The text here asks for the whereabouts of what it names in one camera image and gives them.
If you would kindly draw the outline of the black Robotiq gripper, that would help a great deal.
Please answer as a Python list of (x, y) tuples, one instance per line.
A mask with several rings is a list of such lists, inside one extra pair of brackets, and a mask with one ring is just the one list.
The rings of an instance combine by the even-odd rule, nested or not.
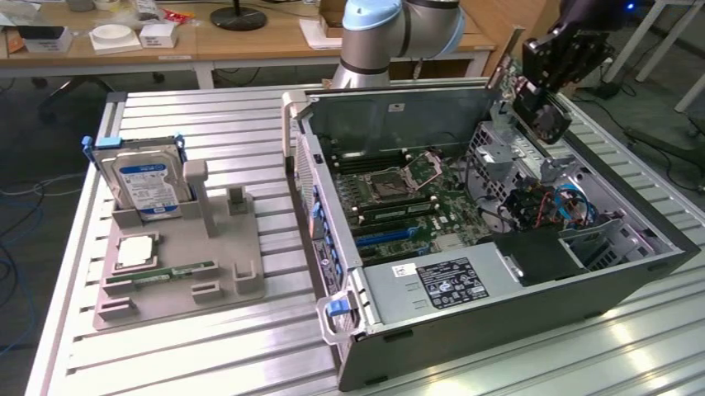
[(523, 73), (541, 89), (580, 82), (615, 52), (616, 1), (563, 1), (553, 27), (523, 46)]

